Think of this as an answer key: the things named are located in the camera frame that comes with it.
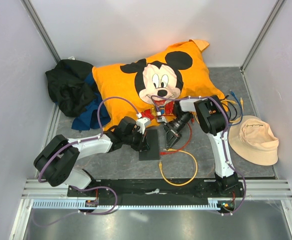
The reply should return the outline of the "black network switch box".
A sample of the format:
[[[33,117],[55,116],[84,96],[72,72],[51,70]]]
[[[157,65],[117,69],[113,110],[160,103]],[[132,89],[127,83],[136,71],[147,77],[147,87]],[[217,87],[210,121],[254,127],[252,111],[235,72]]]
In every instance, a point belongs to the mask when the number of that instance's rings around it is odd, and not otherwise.
[[[147,132],[147,143],[149,150],[139,152],[140,161],[157,161],[160,159],[160,142],[157,129],[149,129]]]

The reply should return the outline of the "yellow ethernet cable short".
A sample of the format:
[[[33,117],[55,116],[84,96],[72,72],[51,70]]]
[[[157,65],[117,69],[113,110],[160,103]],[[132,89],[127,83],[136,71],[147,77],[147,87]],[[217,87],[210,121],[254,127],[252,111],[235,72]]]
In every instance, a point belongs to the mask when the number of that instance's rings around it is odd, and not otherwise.
[[[243,120],[244,116],[244,100],[240,98],[240,100],[229,100],[229,99],[223,99],[221,100],[221,103],[228,107],[231,106],[234,110],[234,116],[231,117],[231,110],[229,109],[229,122],[232,125],[239,124]]]

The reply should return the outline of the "yellow ethernet cable long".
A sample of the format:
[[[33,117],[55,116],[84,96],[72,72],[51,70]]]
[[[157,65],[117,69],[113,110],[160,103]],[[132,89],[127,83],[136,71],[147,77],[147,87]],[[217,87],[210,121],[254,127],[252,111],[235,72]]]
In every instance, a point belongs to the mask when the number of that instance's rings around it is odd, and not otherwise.
[[[158,162],[158,171],[165,183],[172,187],[185,187],[198,176],[199,165],[196,157],[185,150],[167,149],[164,162]]]

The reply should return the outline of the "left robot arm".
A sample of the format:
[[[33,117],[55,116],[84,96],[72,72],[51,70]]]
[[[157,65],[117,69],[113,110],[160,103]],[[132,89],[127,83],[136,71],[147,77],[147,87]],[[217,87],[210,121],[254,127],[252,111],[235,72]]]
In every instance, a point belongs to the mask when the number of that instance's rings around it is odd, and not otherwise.
[[[82,158],[107,154],[130,146],[137,152],[148,151],[146,128],[151,120],[139,116],[134,120],[124,117],[118,125],[100,134],[84,138],[66,138],[56,135],[34,160],[34,167],[39,171],[38,182],[49,183],[51,187],[61,184],[74,187],[85,197],[96,191],[93,177],[84,169],[75,167]]]

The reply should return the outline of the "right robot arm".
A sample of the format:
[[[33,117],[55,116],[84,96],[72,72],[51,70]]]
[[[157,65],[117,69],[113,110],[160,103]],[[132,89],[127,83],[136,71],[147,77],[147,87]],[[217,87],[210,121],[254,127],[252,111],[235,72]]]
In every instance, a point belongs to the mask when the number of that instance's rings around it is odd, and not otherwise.
[[[206,98],[189,97],[175,101],[172,114],[175,119],[163,125],[166,133],[166,149],[170,150],[181,138],[180,131],[196,113],[201,130],[208,136],[215,162],[215,182],[209,191],[215,190],[221,197],[243,197],[245,187],[231,160],[228,146],[229,117],[216,95]]]

